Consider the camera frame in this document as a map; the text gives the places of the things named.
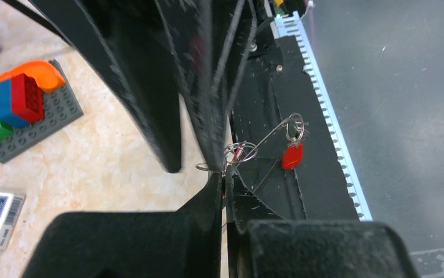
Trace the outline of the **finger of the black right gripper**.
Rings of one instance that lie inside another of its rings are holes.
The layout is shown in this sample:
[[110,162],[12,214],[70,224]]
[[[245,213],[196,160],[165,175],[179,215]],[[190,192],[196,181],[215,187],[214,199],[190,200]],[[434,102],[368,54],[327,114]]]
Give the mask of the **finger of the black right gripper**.
[[225,157],[227,118],[257,31],[253,1],[156,1],[176,80],[211,171]]
[[154,1],[33,1],[130,113],[165,170],[181,170],[179,90]]

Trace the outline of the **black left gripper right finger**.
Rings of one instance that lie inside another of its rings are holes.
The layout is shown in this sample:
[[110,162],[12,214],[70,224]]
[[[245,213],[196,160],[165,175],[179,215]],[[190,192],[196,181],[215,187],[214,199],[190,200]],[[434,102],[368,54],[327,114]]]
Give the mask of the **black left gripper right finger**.
[[417,277],[406,246],[370,221],[285,220],[225,175],[230,277]]

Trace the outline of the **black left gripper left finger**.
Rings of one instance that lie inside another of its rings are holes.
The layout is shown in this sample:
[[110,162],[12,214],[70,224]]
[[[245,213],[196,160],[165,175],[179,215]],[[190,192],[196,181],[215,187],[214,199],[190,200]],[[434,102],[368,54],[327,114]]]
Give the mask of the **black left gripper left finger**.
[[23,276],[219,277],[223,181],[211,174],[175,211],[60,214]]

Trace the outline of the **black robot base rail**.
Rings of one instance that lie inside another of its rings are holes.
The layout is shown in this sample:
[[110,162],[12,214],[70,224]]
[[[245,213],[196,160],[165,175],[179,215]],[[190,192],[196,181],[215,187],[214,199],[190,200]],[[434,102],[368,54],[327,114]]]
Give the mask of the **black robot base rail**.
[[360,220],[372,215],[297,12],[278,16],[264,54],[248,62],[233,113],[279,123],[297,112],[308,122],[303,159],[291,170],[272,159],[240,166],[246,187],[278,216],[293,220]]

